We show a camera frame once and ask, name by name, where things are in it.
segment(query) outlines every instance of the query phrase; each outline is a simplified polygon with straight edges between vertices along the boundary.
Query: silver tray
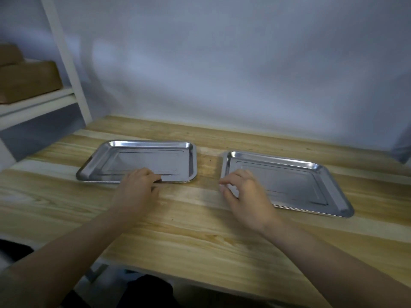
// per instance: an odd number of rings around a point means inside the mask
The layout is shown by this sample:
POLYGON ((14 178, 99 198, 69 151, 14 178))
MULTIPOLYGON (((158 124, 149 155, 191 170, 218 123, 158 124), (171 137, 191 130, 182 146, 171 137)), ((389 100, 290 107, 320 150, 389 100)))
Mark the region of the silver tray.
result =
POLYGON ((196 145, 112 140, 98 147, 78 170, 76 178, 92 183, 119 183, 125 174, 142 167, 160 174, 161 181, 190 181, 197 175, 196 145))
MULTIPOLYGON (((251 152, 224 153, 221 177, 238 169, 253 173, 275 207, 340 217, 354 215, 351 203, 322 165, 251 152)), ((235 186, 227 187, 238 197, 235 186)))

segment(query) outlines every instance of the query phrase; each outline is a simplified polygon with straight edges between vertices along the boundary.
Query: cardboard box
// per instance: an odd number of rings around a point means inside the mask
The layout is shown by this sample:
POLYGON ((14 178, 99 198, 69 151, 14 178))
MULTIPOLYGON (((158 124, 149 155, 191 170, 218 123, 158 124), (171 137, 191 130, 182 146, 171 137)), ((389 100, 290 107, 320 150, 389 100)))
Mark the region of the cardboard box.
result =
POLYGON ((24 61, 23 54, 16 45, 0 42, 0 67, 17 64, 22 61, 24 61))
POLYGON ((54 61, 0 67, 0 104, 15 103, 62 87, 54 61))

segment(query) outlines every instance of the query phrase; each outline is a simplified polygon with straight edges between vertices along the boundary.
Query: hand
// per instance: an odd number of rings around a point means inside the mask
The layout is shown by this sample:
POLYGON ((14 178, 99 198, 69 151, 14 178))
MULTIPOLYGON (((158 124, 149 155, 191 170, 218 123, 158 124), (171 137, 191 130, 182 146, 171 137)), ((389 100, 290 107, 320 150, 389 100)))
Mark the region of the hand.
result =
POLYGON ((127 220, 134 225, 157 202, 159 189, 152 189, 152 184, 159 179, 160 175, 147 168, 127 174, 113 196, 113 207, 125 213, 127 220))
POLYGON ((220 191, 234 216, 247 227, 262 234, 270 223, 279 219, 263 186, 249 170, 236 170, 221 178, 219 182, 221 185, 230 184, 237 187, 240 192, 238 199, 226 186, 220 186, 220 191))

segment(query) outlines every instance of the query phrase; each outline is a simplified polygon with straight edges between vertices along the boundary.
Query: shelf board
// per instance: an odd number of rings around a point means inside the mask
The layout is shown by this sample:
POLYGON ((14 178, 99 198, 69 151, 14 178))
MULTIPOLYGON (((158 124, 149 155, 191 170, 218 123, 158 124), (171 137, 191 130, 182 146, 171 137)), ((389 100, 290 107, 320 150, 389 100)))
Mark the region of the shelf board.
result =
POLYGON ((76 97, 68 87, 10 105, 0 105, 0 130, 74 103, 77 103, 76 97))

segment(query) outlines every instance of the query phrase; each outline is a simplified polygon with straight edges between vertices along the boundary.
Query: table top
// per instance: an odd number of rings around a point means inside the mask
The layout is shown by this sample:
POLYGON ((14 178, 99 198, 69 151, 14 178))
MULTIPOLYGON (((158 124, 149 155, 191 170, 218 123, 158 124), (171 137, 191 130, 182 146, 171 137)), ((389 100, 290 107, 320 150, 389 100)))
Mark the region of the table top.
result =
POLYGON ((325 165, 356 213, 352 218, 278 209, 347 253, 411 286, 411 169, 381 151, 268 135, 108 116, 0 173, 0 237, 44 244, 110 206, 115 185, 76 181, 94 150, 111 139, 189 141, 198 175, 165 184, 160 205, 102 255, 108 262, 220 290, 328 307, 277 248, 245 229, 218 191, 221 154, 243 150, 325 165))

